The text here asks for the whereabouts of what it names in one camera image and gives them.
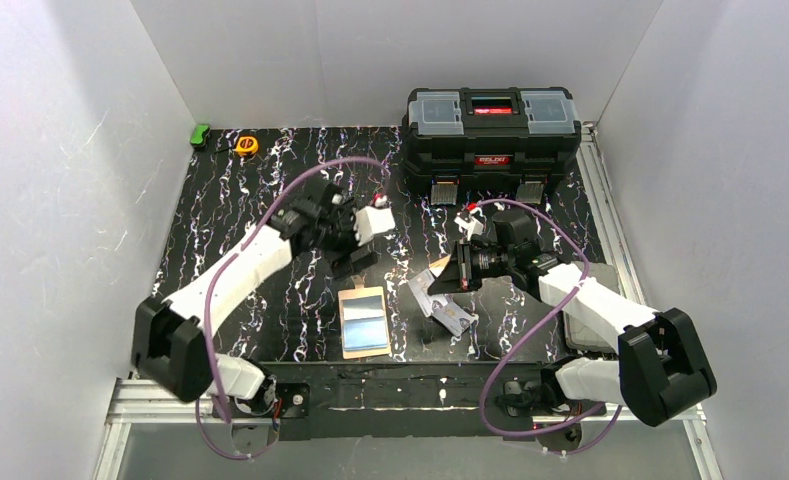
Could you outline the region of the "white card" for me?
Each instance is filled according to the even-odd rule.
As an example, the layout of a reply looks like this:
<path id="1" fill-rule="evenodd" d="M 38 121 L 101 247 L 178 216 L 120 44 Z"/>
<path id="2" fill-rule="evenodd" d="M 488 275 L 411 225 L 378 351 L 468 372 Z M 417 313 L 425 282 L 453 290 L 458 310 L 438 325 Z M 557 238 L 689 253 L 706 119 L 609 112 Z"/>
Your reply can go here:
<path id="1" fill-rule="evenodd" d="M 428 318 L 437 321 L 454 337 L 461 337 L 478 320 L 478 316 L 464 310 L 450 294 L 430 295 L 428 289 L 436 280 L 432 269 L 425 269 L 408 280 L 421 312 Z"/>

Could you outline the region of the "beige card holder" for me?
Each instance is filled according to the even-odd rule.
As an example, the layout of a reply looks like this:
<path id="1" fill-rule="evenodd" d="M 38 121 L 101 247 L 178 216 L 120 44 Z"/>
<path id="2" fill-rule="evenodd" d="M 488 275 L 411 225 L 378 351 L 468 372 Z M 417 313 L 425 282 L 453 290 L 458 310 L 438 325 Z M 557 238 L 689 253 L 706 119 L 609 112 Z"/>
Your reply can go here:
<path id="1" fill-rule="evenodd" d="M 369 287 L 359 275 L 338 292 L 342 354 L 357 360 L 392 353 L 385 289 Z"/>

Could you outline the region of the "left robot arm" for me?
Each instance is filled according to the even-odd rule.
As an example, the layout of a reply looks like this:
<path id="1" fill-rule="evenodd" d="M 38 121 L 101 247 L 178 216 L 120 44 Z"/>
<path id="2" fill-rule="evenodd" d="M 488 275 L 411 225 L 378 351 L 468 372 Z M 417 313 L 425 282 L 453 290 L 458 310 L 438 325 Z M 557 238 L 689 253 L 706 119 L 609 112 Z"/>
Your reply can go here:
<path id="1" fill-rule="evenodd" d="M 273 377 L 252 361 L 216 353 L 219 327 L 299 255 L 318 250 L 334 277 L 350 276 L 377 261 L 369 244 L 394 227 L 386 195 L 360 206 L 340 186 L 309 179 L 297 194 L 281 196 L 255 228 L 187 286 L 137 306 L 134 369 L 183 403 L 205 394 L 271 401 Z"/>

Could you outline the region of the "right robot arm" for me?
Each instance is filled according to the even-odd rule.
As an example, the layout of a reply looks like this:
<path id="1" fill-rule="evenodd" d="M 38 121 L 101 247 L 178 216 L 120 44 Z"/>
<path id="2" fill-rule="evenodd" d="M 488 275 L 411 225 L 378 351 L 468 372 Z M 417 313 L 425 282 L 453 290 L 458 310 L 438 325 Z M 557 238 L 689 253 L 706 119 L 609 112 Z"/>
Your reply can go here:
<path id="1" fill-rule="evenodd" d="M 585 324 L 616 353 L 614 360 L 569 357 L 542 368 L 536 380 L 507 385 L 501 405 L 548 409 L 572 400 L 613 403 L 655 427 L 714 396 L 718 385 L 690 316 L 635 303 L 542 248 L 535 222 L 520 210 L 496 213 L 495 238 L 470 223 L 431 296 L 477 291 L 484 280 L 508 277 L 519 290 Z"/>

